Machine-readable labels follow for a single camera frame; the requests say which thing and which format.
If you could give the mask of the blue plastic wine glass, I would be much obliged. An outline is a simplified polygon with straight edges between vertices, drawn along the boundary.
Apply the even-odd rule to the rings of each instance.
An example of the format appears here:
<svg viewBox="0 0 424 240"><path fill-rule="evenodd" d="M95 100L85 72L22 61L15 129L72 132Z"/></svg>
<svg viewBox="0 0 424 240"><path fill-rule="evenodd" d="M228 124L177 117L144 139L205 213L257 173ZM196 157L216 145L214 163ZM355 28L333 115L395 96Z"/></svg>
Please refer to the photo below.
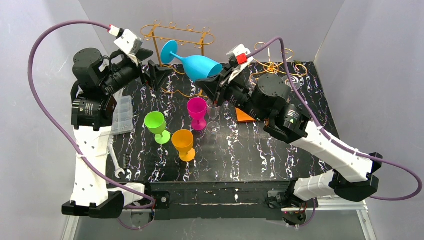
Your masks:
<svg viewBox="0 0 424 240"><path fill-rule="evenodd" d="M179 56L178 44L175 40L168 41L163 46L160 58L164 64L171 63L175 58L178 59L192 82L215 76L223 70L220 63L203 55Z"/></svg>

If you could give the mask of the green plastic wine glass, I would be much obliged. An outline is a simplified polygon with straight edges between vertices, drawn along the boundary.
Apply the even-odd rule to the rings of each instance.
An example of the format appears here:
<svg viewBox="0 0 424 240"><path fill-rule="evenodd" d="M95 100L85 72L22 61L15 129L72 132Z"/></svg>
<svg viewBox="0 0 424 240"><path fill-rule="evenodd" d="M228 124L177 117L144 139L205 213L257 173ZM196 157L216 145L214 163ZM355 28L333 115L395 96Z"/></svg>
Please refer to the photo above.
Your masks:
<svg viewBox="0 0 424 240"><path fill-rule="evenodd" d="M166 119L162 112L152 111L144 118L144 125L154 134L156 143L163 145L169 142L171 134L166 130Z"/></svg>

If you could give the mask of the orange plastic wine glass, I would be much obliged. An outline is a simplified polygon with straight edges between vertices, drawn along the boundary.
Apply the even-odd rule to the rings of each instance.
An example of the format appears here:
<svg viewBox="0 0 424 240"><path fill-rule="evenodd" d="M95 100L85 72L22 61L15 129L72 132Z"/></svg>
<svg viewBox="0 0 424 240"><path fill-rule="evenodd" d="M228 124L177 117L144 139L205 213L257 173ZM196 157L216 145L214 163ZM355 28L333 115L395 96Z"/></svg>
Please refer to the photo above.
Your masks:
<svg viewBox="0 0 424 240"><path fill-rule="evenodd" d="M171 137L171 142L182 161L190 162L195 158L194 135L190 130L180 129L176 131Z"/></svg>

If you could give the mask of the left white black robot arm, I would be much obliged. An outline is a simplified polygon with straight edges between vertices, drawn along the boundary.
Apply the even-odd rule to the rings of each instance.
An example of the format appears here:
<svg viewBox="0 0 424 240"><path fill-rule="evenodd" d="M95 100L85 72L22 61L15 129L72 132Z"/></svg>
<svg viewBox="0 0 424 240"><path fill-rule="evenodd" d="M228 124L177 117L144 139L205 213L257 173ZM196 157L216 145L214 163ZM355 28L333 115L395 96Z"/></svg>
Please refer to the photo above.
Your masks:
<svg viewBox="0 0 424 240"><path fill-rule="evenodd" d="M115 219L125 207L147 198L143 183L120 184L106 177L106 168L108 157L114 155L110 139L115 93L137 79L157 91L171 74L171 69L156 65L152 55L144 48L135 59L121 50L103 56L96 48L85 48L75 54L72 72L76 82L71 90L75 179L62 214Z"/></svg>

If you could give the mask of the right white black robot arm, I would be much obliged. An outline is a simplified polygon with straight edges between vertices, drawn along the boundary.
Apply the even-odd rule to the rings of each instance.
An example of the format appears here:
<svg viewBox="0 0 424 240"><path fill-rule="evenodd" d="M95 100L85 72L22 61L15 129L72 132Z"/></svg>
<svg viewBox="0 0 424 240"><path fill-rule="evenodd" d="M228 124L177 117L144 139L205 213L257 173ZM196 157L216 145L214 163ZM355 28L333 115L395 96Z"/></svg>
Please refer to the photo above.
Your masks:
<svg viewBox="0 0 424 240"><path fill-rule="evenodd" d="M249 89L241 77L217 76L198 79L201 88L216 105L229 102L257 121L264 131L286 144L303 149L331 166L331 171L290 181L281 200L300 204L316 197L336 195L360 202L378 191L374 176L381 165L371 158L350 153L336 145L336 138L319 128L308 112L290 104L291 88L275 74L264 74Z"/></svg>

